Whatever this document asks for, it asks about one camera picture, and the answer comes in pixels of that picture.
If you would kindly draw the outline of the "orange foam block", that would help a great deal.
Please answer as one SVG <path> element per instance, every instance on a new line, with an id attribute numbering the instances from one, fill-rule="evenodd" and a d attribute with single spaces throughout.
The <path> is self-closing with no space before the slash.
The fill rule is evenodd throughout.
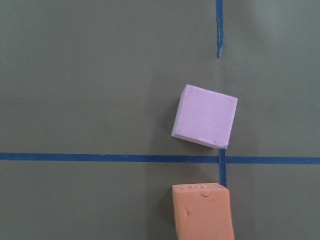
<path id="1" fill-rule="evenodd" d="M 172 186 L 179 240 L 234 240 L 230 191 L 219 183 Z"/>

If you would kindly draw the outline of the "blue tape line crosswise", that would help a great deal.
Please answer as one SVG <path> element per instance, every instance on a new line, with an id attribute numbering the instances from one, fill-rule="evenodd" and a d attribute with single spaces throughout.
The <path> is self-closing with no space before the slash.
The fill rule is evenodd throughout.
<path id="1" fill-rule="evenodd" d="M 134 163 L 195 163 L 267 165 L 318 165 L 318 157 L 258 156 L 192 156 L 192 155 L 127 155 L 127 154 L 65 154 L 65 153 L 1 153 L 4 161 L 69 161 L 69 162 L 134 162 Z"/>

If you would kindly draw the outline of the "pink foam block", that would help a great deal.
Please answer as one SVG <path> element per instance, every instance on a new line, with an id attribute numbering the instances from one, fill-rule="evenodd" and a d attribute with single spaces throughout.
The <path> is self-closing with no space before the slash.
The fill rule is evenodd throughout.
<path id="1" fill-rule="evenodd" d="M 179 99 L 171 136 L 226 149 L 237 104 L 236 97 L 187 84 Z"/>

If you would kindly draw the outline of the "blue tape line lengthwise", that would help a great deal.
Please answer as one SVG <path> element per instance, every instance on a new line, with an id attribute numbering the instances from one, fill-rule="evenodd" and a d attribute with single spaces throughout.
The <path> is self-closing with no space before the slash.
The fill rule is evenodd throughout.
<path id="1" fill-rule="evenodd" d="M 223 22 L 223 1 L 215 1 L 215 19 L 217 31 L 217 60 L 218 60 L 218 89 L 222 89 L 223 85 L 223 67 L 222 54 L 224 49 L 224 22 Z M 224 148 L 219 150 L 219 183 L 227 187 L 227 158 Z"/>

